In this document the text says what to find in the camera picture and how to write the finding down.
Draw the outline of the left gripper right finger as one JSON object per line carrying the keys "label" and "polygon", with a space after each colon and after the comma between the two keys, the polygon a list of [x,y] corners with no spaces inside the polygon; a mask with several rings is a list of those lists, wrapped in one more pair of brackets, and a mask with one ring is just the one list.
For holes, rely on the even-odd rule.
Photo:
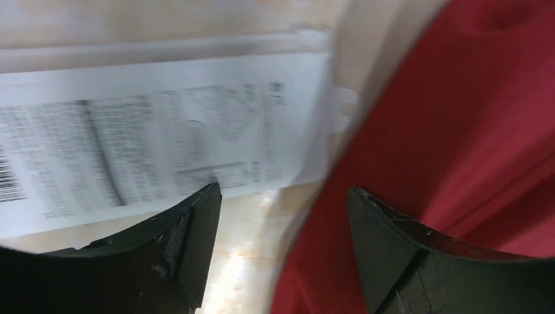
{"label": "left gripper right finger", "polygon": [[369,313],[553,313],[554,259],[442,234],[359,187],[348,217]]}

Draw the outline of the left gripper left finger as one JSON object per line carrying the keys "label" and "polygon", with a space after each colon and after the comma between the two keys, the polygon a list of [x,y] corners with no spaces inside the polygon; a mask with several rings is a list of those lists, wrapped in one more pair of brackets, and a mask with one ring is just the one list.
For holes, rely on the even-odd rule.
{"label": "left gripper left finger", "polygon": [[221,212],[209,184],[173,207],[81,248],[1,249],[2,313],[194,313]]}

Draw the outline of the red backpack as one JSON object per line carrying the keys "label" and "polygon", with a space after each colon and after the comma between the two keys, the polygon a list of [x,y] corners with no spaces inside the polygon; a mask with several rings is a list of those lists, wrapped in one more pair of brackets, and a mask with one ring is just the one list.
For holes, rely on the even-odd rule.
{"label": "red backpack", "polygon": [[325,183],[272,313],[369,313],[353,187],[442,234],[554,259],[554,2],[450,1],[439,11]]}

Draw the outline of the white packaged card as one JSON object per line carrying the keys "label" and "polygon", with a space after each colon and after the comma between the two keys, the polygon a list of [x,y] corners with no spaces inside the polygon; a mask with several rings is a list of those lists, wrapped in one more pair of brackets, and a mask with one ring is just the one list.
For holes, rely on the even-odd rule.
{"label": "white packaged card", "polygon": [[321,180],[351,90],[334,38],[289,33],[1,51],[1,237]]}

